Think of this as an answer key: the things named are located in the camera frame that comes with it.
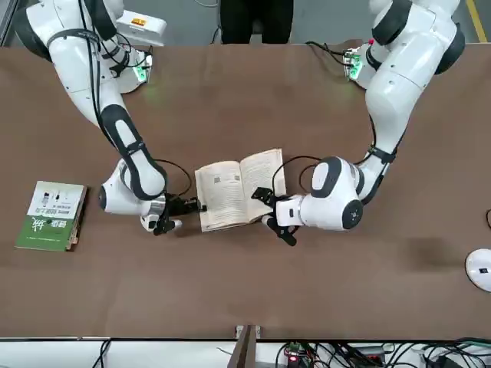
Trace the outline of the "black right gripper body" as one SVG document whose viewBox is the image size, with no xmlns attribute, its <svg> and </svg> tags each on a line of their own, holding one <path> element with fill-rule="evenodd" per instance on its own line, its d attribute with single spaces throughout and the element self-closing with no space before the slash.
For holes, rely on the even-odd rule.
<svg viewBox="0 0 491 368">
<path fill-rule="evenodd" d="M 177 195 L 166 194 L 166 207 L 164 213 L 167 218 L 185 215 L 186 200 Z"/>
</svg>

